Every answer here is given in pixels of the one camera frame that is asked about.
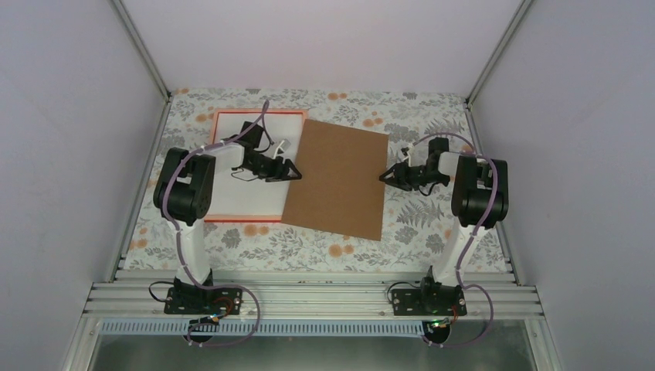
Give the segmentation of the landscape photo print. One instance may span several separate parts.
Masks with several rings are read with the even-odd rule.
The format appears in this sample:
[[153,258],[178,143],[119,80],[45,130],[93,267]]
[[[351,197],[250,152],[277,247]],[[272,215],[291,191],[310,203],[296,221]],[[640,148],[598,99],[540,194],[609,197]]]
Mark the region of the landscape photo print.
[[[246,122],[254,122],[260,113],[254,109],[219,109],[213,118],[210,142],[215,144],[239,134]],[[254,144],[260,154],[273,158],[273,150],[282,139],[290,142],[289,149],[281,155],[283,159],[296,161],[297,150],[304,121],[305,110],[272,110],[259,123],[265,131],[258,139],[245,137]],[[255,175],[237,167],[237,155],[244,153],[231,145],[213,152],[216,157],[212,202],[205,217],[206,221],[264,221],[279,222],[290,187],[289,181],[265,182]]]

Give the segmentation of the brown backing board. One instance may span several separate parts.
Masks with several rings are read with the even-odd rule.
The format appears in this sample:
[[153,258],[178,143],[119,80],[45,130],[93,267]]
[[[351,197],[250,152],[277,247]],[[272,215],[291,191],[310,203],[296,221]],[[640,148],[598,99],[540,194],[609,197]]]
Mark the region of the brown backing board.
[[379,241],[389,136],[307,119],[282,223]]

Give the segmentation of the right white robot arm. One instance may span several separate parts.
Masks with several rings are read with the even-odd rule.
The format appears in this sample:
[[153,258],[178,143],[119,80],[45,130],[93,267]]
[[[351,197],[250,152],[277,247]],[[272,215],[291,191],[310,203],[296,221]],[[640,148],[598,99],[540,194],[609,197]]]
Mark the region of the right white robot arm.
[[509,174],[505,160],[456,153],[447,138],[426,136],[424,164],[412,165],[413,146],[402,148],[402,159],[379,177],[387,186],[421,192],[423,187],[452,186],[450,207],[455,217],[443,250],[443,259],[420,281],[418,302],[429,315],[447,305],[463,305],[463,270],[478,243],[509,211]]

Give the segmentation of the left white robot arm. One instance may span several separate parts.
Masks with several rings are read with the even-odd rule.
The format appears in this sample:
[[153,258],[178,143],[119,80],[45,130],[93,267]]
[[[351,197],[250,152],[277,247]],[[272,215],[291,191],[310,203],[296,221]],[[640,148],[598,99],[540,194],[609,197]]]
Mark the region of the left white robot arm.
[[212,151],[223,152],[223,168],[249,171],[256,180],[290,182],[302,178],[293,161],[282,156],[283,144],[278,144],[271,157],[260,149],[260,142],[267,135],[265,121],[258,117],[244,122],[239,133],[212,145],[194,151],[168,150],[153,195],[154,206],[174,232],[179,261],[172,291],[164,300],[166,304],[178,303],[203,313],[216,301],[218,289],[213,284],[202,234],[220,166]]

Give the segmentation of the red picture frame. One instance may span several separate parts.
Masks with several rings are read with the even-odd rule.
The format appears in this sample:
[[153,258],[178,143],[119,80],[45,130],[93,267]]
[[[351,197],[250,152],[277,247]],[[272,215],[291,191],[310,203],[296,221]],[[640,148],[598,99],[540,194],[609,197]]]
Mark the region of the red picture frame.
[[255,109],[218,109],[213,144],[241,134],[226,149],[214,152],[216,174],[207,223],[279,223],[292,181],[302,179],[295,161],[305,110],[270,110],[255,128]]

